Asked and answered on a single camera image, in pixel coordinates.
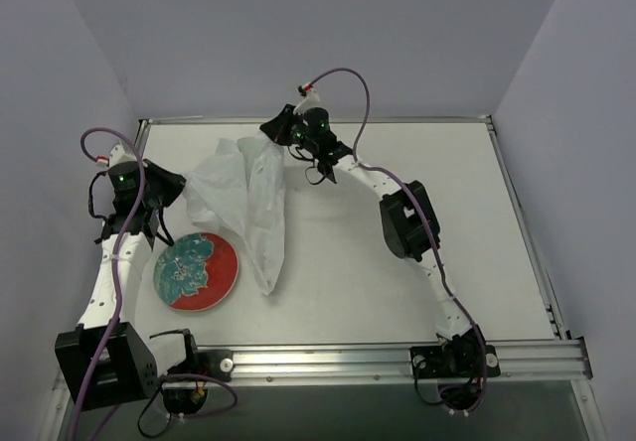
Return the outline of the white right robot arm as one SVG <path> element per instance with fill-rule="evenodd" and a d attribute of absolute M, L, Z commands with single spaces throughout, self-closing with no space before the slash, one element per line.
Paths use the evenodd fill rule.
<path fill-rule="evenodd" d="M 459 301 L 440 254 L 440 224 L 424 185 L 405 183 L 386 169 L 365 164 L 354 147 L 330 127 L 326 109 L 303 113 L 287 104 L 259 130 L 274 144 L 298 150 L 298 158 L 314 164 L 323 181 L 336 181 L 338 171 L 350 175 L 379 198 L 383 237 L 389 251 L 407 261 L 426 282 L 429 311 L 441 345 L 430 355 L 417 355 L 414 365 L 429 377 L 469 377 L 484 381 L 500 372 L 494 348 Z"/>

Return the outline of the white plastic bag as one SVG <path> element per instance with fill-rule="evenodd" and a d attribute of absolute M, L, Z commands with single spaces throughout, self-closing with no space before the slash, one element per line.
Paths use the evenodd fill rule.
<path fill-rule="evenodd" d="M 261 131 L 219 140 L 215 152 L 186 175 L 192 224 L 228 230 L 243 243 L 259 291 L 272 293 L 285 255 L 284 155 Z"/>

